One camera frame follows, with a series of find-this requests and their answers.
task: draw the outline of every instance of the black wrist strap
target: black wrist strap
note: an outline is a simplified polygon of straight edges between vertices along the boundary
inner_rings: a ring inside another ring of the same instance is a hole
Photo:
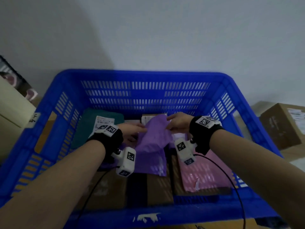
[[[112,164],[114,162],[114,158],[111,157],[111,154],[118,150],[124,139],[122,131],[117,129],[111,137],[105,135],[104,133],[94,133],[86,142],[90,140],[97,140],[104,145],[106,150],[104,162]]]
[[[199,118],[201,116],[196,116],[192,119],[189,132],[193,135],[193,142],[197,144],[195,151],[206,155],[210,150],[210,140],[213,133],[224,128],[221,125],[213,125],[211,128],[204,127],[196,123]]]

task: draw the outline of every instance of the teal plastic bag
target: teal plastic bag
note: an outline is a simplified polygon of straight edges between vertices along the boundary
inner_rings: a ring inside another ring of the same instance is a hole
[[[90,134],[103,123],[121,124],[124,123],[124,115],[116,112],[87,108],[78,123],[71,149],[77,149],[86,143]]]

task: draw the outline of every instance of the black cable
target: black cable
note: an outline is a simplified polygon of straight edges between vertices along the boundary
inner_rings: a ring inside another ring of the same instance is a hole
[[[83,215],[83,213],[84,213],[84,211],[85,211],[85,208],[86,208],[86,206],[87,206],[87,204],[88,204],[88,202],[89,202],[89,199],[90,199],[91,195],[93,194],[93,192],[94,192],[95,188],[97,187],[97,185],[100,183],[100,181],[102,180],[102,178],[103,178],[109,171],[111,171],[111,170],[114,169],[114,168],[119,168],[119,166],[116,166],[116,167],[113,167],[113,168],[107,170],[107,171],[99,178],[99,180],[96,182],[96,184],[95,184],[95,186],[93,187],[93,189],[91,190],[91,192],[90,192],[90,194],[89,194],[89,196],[88,196],[88,198],[87,198],[85,204],[83,205],[83,207],[82,207],[82,209],[81,209],[81,211],[80,211],[80,213],[79,213],[79,215],[78,215],[78,218],[76,219],[76,224],[78,223],[78,220],[80,219],[80,217]]]
[[[209,159],[209,158],[207,158],[207,157],[205,157],[205,156],[203,156],[203,155],[200,155],[200,154],[194,154],[194,156],[200,156],[200,157],[203,157],[203,158],[208,159],[208,160],[211,161],[214,165],[216,165],[216,166],[217,166],[217,167],[227,176],[227,178],[228,178],[229,181],[231,182],[232,186],[234,187],[235,192],[236,192],[236,194],[237,194],[237,196],[238,196],[240,205],[242,206],[242,218],[243,218],[243,220],[244,220],[244,225],[243,225],[242,228],[243,228],[243,229],[246,229],[246,215],[245,215],[244,206],[243,206],[243,204],[242,204],[242,200],[241,200],[241,198],[240,198],[240,196],[239,196],[239,193],[238,193],[238,191],[237,191],[237,189],[236,189],[236,187],[235,187],[235,184],[233,183],[233,181],[231,180],[231,178],[227,175],[227,173],[226,173],[219,165],[217,165],[217,164],[216,164],[215,162],[213,162],[211,159]]]

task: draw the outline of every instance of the blue crate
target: blue crate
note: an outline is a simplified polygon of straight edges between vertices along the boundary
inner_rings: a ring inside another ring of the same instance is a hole
[[[69,69],[59,73],[48,88],[36,112],[33,128],[26,128],[0,169],[0,206],[44,170],[72,152],[70,144],[82,112],[88,108],[122,113],[125,119],[142,114],[182,111],[190,115],[211,115],[230,132],[240,135],[233,112],[241,115],[253,140],[275,154],[280,152],[264,130],[231,77],[212,72],[154,72]],[[34,148],[51,114],[57,114],[40,153]],[[243,181],[237,181],[246,217],[275,216],[276,212]],[[174,196],[175,204],[149,208],[89,212],[79,226],[86,228],[135,228],[181,223],[239,219],[242,217],[236,193],[226,196]],[[157,222],[137,221],[140,214],[158,213]],[[73,228],[72,214],[66,227]]]

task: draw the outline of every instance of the gray wall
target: gray wall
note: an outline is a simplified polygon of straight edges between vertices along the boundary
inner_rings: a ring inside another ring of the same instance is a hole
[[[305,0],[2,0],[0,53],[44,93],[67,68],[220,71],[305,105]]]

